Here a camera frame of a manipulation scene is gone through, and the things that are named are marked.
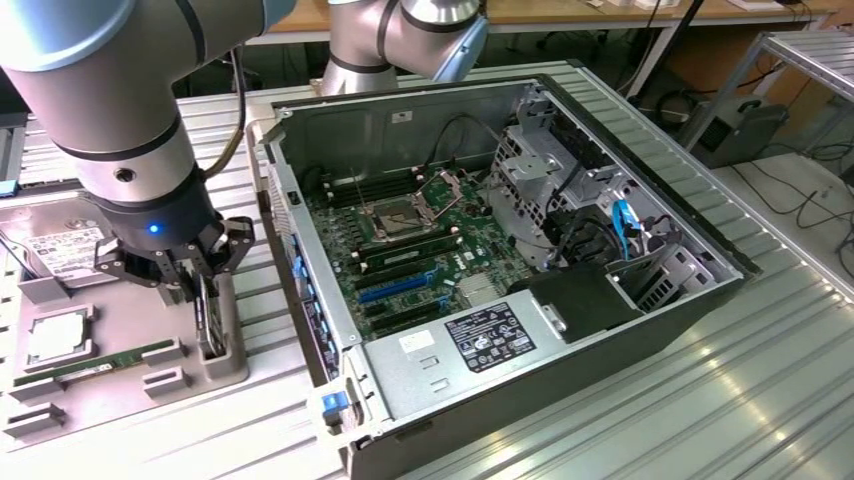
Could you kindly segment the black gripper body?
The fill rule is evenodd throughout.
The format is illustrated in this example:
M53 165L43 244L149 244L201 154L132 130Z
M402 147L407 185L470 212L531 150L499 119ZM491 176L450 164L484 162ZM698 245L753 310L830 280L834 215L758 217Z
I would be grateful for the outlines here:
M217 214L204 185L203 171L195 169L164 196L144 202L93 199L123 243L139 250L165 251L179 263L191 263L191 241Z

